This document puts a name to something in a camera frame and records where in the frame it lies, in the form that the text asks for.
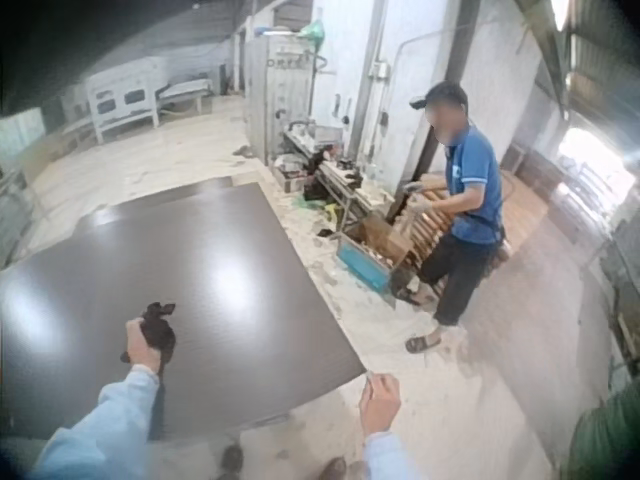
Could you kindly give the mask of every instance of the light fixture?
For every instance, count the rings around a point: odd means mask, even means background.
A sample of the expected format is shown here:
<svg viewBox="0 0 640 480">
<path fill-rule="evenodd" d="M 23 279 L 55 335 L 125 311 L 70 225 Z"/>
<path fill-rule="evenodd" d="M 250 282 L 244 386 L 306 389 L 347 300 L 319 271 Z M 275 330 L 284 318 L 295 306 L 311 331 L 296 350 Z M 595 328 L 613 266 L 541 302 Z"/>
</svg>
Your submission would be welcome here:
<svg viewBox="0 0 640 480">
<path fill-rule="evenodd" d="M 567 23 L 569 1 L 570 0 L 551 0 L 551 8 L 553 8 L 553 15 L 556 18 L 556 28 L 559 32 L 562 31 Z"/>
</svg>

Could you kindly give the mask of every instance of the blue polo shirt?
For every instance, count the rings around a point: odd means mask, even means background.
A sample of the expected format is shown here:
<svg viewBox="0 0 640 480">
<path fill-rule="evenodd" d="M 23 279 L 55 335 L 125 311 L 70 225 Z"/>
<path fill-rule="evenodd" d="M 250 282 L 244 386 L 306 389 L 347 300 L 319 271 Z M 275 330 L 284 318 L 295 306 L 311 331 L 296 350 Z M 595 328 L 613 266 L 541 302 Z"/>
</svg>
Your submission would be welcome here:
<svg viewBox="0 0 640 480">
<path fill-rule="evenodd" d="M 458 142 L 456 146 L 446 148 L 449 193 L 456 195 L 468 186 L 484 185 L 482 205 L 468 213 L 499 228 L 502 225 L 502 181 L 493 147 L 475 127 L 469 127 Z M 456 215 L 451 233 L 465 242 L 487 245 L 500 239 L 496 228 L 466 215 Z"/>
</svg>

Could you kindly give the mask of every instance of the man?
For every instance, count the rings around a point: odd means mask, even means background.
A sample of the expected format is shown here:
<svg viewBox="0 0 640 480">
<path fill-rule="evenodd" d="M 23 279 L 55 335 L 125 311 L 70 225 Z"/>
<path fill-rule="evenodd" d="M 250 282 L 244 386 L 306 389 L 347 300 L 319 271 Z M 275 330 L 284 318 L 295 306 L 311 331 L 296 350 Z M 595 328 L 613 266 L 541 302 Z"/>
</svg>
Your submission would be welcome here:
<svg viewBox="0 0 640 480">
<path fill-rule="evenodd" d="M 467 308 L 491 259 L 504 240 L 502 228 L 502 187 L 500 171 L 491 144 L 477 128 L 469 125 L 467 95 L 460 85 L 441 82 L 424 98 L 412 101 L 415 109 L 425 109 L 436 138 L 445 146 L 445 178 L 428 176 L 405 186 L 413 193 L 407 203 L 414 213 L 429 210 L 454 214 L 450 232 L 445 234 L 418 273 L 420 287 L 400 298 L 424 305 L 431 287 L 447 275 L 434 318 L 438 327 L 429 335 L 406 342 L 410 353 L 421 353 L 441 341 L 446 327 L 456 326 Z M 422 192 L 447 188 L 449 197 L 429 201 Z"/>
<path fill-rule="evenodd" d="M 147 344 L 141 321 L 127 323 L 127 353 L 133 365 L 127 378 L 105 386 L 92 412 L 74 427 L 61 428 L 54 434 L 29 475 L 31 480 L 148 477 L 145 445 L 160 384 L 161 355 Z M 371 375 L 360 400 L 371 480 L 419 478 L 400 440 L 389 432 L 399 409 L 398 381 L 391 375 Z M 226 473 L 219 480 L 238 480 L 242 452 L 237 446 L 230 447 L 224 456 Z M 321 479 L 342 480 L 345 474 L 346 463 L 335 459 Z"/>
</svg>

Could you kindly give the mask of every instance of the metal roof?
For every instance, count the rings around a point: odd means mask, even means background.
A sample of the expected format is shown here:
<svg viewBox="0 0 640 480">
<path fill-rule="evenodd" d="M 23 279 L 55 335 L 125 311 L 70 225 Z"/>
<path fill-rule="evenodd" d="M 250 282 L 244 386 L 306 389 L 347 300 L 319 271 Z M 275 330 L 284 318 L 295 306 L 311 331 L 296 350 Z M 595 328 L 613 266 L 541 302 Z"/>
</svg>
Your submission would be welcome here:
<svg viewBox="0 0 640 480">
<path fill-rule="evenodd" d="M 567 25 L 558 32 L 550 0 L 515 1 L 538 41 L 558 103 L 599 129 L 638 169 L 640 40 L 622 12 L 610 0 L 571 0 Z"/>
</svg>

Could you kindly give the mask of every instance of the pipe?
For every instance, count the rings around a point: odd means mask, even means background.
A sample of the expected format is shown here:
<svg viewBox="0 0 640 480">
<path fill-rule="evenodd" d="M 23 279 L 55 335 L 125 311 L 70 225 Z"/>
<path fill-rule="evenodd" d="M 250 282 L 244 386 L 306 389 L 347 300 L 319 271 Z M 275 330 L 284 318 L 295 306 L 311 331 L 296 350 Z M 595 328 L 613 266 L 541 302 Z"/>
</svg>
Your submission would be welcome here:
<svg viewBox="0 0 640 480">
<path fill-rule="evenodd" d="M 347 158 L 354 160 L 358 156 L 360 141 L 362 140 L 362 132 L 364 130 L 364 123 L 367 118 L 369 97 L 371 96 L 371 88 L 373 87 L 373 78 L 369 76 L 369 73 L 371 72 L 373 62 L 378 56 L 386 10 L 387 0 L 374 0 L 373 11 L 371 13 L 371 27 L 369 28 L 369 38 L 367 40 L 367 50 L 364 54 L 364 67 L 362 70 L 362 77 L 360 78 L 358 99 L 356 101 L 356 109 L 353 114 L 351 139 L 349 140 L 349 148 L 347 150 Z"/>
</svg>

